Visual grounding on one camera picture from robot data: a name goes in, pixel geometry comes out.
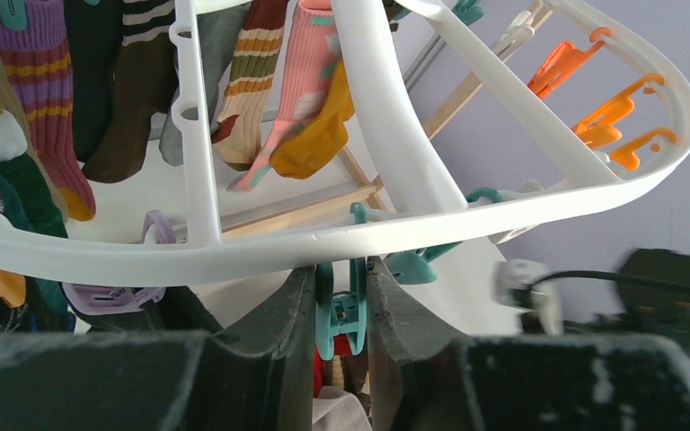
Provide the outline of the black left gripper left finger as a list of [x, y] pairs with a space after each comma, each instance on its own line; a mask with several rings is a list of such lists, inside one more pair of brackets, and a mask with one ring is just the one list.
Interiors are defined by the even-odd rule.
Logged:
[[217, 334], [0, 338], [0, 430], [308, 430], [314, 269]]

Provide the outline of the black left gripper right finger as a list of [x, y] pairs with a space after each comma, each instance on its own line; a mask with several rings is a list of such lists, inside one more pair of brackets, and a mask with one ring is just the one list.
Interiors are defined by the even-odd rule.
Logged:
[[690, 359], [654, 336], [469, 336], [367, 262], [376, 430], [690, 430]]

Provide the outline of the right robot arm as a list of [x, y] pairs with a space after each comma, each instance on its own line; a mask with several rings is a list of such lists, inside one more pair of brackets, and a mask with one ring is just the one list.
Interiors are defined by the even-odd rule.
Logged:
[[566, 333], [643, 333], [675, 341], [690, 356], [690, 255], [664, 249], [631, 252], [616, 273], [624, 310], [565, 321]]

